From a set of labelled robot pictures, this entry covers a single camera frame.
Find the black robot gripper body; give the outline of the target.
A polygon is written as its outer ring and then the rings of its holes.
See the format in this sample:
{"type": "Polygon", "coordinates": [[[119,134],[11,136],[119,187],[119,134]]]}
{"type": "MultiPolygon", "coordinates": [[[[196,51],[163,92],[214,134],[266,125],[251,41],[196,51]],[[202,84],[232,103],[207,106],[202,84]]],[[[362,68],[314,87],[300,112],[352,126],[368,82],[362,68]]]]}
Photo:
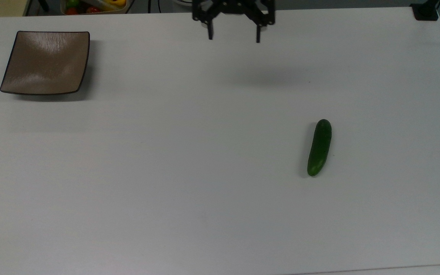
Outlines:
{"type": "Polygon", "coordinates": [[[192,19],[205,24],[213,22],[219,14],[245,15],[257,26],[272,26],[276,22],[274,0],[210,0],[210,5],[202,0],[192,1],[192,19]]]}

